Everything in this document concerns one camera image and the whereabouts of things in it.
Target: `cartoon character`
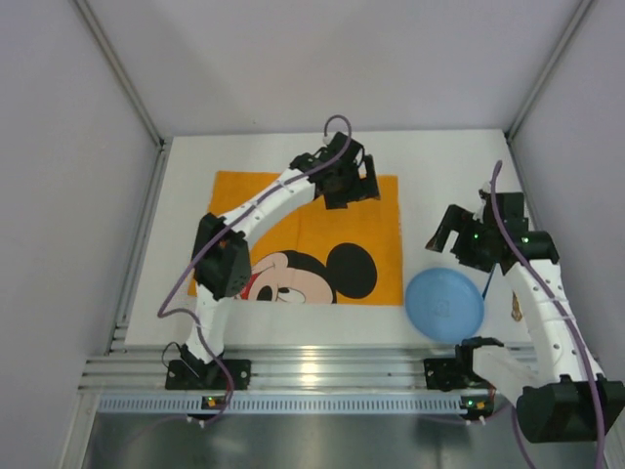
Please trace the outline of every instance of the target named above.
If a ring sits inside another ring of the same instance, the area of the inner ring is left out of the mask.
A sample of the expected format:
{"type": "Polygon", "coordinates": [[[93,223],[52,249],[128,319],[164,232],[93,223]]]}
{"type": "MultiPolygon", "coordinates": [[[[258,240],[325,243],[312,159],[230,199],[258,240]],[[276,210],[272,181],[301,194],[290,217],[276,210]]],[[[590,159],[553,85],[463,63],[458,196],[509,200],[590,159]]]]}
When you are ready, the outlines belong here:
{"type": "Polygon", "coordinates": [[[252,268],[238,298],[285,303],[336,303],[337,292],[364,298],[375,288],[378,272],[362,247],[345,242],[328,254],[325,265],[298,251],[274,252],[252,268]]]}

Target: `small brown object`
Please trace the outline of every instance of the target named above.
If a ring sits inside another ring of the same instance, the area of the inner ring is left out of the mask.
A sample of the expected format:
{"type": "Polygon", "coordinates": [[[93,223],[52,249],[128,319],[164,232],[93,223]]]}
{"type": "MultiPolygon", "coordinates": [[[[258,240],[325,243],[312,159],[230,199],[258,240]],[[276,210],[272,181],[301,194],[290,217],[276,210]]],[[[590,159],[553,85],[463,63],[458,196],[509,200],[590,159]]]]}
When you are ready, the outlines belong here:
{"type": "Polygon", "coordinates": [[[521,312],[521,305],[519,304],[519,298],[517,294],[512,294],[512,319],[519,322],[523,319],[523,313],[521,312]]]}

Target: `round blue plate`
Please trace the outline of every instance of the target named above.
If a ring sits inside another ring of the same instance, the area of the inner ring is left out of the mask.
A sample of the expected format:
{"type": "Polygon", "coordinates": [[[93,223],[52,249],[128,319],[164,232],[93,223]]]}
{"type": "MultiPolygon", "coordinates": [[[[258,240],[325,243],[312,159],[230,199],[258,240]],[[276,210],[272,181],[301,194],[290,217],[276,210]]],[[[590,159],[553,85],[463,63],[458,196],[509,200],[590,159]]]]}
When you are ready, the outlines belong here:
{"type": "Polygon", "coordinates": [[[423,334],[458,344],[473,337],[484,319],[484,302],[476,286],[451,269],[427,269],[406,288],[408,317],[423,334]]]}

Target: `gray floor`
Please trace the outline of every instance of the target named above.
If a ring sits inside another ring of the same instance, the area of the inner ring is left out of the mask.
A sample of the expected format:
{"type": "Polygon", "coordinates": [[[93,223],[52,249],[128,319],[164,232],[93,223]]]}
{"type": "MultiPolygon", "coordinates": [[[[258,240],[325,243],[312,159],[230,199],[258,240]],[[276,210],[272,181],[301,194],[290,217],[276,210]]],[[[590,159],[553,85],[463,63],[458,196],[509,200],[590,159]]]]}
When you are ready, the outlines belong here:
{"type": "MultiPolygon", "coordinates": [[[[224,418],[201,430],[168,421],[98,415],[83,469],[525,468],[505,412],[485,427],[416,416],[293,415],[224,418]]],[[[594,445],[528,445],[537,468],[592,467],[594,445]]]]}

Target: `black mouse ear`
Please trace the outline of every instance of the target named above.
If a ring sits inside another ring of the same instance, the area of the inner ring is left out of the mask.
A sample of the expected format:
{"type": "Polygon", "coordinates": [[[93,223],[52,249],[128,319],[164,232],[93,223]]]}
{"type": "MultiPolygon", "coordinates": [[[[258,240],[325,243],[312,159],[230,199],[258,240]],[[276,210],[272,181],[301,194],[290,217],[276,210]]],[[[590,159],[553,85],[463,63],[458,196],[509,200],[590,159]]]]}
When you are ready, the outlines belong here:
{"type": "Polygon", "coordinates": [[[375,288],[378,270],[371,255],[357,244],[344,242],[328,254],[326,277],[348,298],[364,298],[375,288]]]}

